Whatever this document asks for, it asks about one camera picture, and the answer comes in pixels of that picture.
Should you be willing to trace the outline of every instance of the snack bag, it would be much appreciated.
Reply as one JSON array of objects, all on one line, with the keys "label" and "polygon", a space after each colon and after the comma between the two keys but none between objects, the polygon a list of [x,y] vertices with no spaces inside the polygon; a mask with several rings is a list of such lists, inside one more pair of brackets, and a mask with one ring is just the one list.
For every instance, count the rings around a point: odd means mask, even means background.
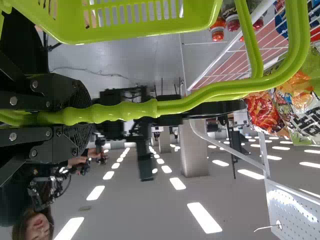
[{"label": "snack bag", "polygon": [[251,93],[245,98],[250,123],[258,132],[289,136],[268,91]]}]

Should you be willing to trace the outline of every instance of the cable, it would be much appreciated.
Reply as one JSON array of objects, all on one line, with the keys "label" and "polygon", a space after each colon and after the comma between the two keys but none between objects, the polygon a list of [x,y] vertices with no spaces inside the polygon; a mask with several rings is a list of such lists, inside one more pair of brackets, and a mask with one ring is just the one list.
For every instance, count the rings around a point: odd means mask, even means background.
[{"label": "cable", "polygon": [[138,79],[138,78],[129,78],[127,76],[123,76],[119,73],[102,73],[102,70],[99,70],[97,72],[91,71],[87,68],[76,68],[76,67],[68,67],[68,66],[60,66],[60,67],[56,67],[52,70],[50,70],[50,73],[53,73],[56,70],[62,70],[62,69],[67,69],[67,70],[75,70],[75,71],[84,71],[87,72],[89,74],[94,74],[94,75],[98,75],[98,76],[103,76],[103,77],[120,77],[126,80],[129,80],[132,84],[135,84],[134,82],[132,82],[132,80],[136,80],[136,81],[141,81],[141,82],[146,82],[143,79]]}]

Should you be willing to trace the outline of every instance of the metal hook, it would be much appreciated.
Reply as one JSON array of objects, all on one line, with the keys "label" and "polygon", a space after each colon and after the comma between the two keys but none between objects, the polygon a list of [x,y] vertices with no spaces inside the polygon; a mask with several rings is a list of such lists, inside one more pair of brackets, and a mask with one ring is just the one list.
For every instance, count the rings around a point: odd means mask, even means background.
[{"label": "metal hook", "polygon": [[255,233],[256,231],[259,231],[259,230],[262,230],[262,229],[271,229],[273,227],[278,227],[282,231],[282,224],[281,224],[281,222],[279,220],[277,220],[275,225],[259,227],[256,230],[254,230],[253,232]]}]

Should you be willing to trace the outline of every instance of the green plastic basket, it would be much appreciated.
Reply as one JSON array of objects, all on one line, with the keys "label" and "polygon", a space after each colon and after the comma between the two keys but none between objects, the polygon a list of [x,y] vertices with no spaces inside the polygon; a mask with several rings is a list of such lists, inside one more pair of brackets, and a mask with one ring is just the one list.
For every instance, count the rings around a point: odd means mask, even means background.
[{"label": "green plastic basket", "polygon": [[61,43],[88,44],[200,31],[215,22],[222,1],[0,0],[0,10],[17,9]]}]

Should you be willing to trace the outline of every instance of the green metal frame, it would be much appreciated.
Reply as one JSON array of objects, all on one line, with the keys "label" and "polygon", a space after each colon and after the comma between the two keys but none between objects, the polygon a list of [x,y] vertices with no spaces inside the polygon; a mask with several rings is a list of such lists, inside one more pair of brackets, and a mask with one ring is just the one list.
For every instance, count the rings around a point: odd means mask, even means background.
[{"label": "green metal frame", "polygon": [[170,101],[152,99],[145,103],[121,102],[115,106],[95,104],[86,109],[67,107],[59,112],[39,112],[36,117],[23,116],[17,120],[10,112],[0,110],[0,121],[13,126],[26,125],[74,125],[80,122],[101,123],[104,121],[158,118],[162,115],[189,111],[203,102],[226,101],[245,97],[247,94],[266,91],[287,82],[301,68],[307,58],[310,46],[310,26],[307,2],[291,0],[286,5],[289,34],[288,53],[281,66],[271,75],[263,75],[263,62],[253,30],[246,0],[237,0],[239,15],[248,57],[252,66],[252,78],[209,84],[189,96]]}]

